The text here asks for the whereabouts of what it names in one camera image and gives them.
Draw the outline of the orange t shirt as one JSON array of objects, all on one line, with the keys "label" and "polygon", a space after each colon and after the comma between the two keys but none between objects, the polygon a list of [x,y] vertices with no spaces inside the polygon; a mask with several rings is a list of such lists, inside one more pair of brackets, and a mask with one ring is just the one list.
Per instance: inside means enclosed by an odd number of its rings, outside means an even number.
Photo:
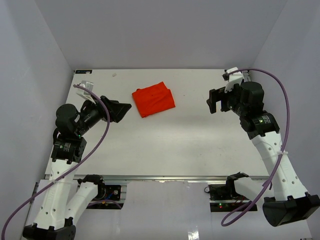
[{"label": "orange t shirt", "polygon": [[173,94],[162,81],[155,85],[138,88],[132,98],[142,118],[176,107]]}]

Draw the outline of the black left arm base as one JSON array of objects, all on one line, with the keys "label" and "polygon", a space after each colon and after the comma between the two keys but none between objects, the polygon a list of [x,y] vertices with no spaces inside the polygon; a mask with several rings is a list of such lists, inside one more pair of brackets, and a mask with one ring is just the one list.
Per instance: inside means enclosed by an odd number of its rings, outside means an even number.
[{"label": "black left arm base", "polygon": [[90,205],[93,204],[115,204],[121,200],[121,185],[115,184],[98,184],[97,185],[97,195],[92,201],[89,203]]}]

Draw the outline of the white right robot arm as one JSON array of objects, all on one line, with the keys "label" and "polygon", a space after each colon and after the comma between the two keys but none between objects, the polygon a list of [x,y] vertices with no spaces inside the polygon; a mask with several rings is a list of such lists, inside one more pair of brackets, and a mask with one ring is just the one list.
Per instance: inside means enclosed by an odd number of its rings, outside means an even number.
[{"label": "white right robot arm", "polygon": [[287,152],[283,149],[280,128],[271,113],[264,110],[264,90],[257,82],[235,84],[209,91],[207,104],[210,112],[233,111],[239,116],[240,125],[257,149],[269,174],[268,180],[259,185],[249,175],[239,172],[227,177],[226,195],[236,200],[244,196],[248,203],[238,207],[241,212],[233,220],[221,221],[227,227],[253,207],[262,209],[267,222],[278,227],[308,219],[319,207],[318,195],[311,195],[298,178]]}]

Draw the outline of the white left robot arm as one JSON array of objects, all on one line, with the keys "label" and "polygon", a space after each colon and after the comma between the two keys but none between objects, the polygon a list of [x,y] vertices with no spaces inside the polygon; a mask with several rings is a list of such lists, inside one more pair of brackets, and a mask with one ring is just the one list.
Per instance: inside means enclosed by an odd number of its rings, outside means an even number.
[{"label": "white left robot arm", "polygon": [[56,111],[56,129],[51,153],[51,186],[45,191],[40,210],[31,225],[23,229],[27,240],[73,240],[76,225],[93,200],[101,200],[106,193],[102,176],[86,175],[78,180],[79,189],[69,198],[75,167],[82,161],[87,145],[84,134],[99,121],[120,122],[131,104],[109,100],[106,96],[85,100],[78,110],[65,103]]}]

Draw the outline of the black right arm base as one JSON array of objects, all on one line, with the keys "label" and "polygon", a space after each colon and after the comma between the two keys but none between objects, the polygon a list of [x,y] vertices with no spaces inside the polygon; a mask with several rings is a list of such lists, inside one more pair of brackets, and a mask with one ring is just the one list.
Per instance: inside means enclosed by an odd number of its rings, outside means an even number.
[{"label": "black right arm base", "polygon": [[232,201],[234,203],[242,203],[247,201],[243,195],[237,193],[232,194],[228,188],[223,184],[209,184],[204,188],[204,192],[209,194],[209,199],[211,201]]}]

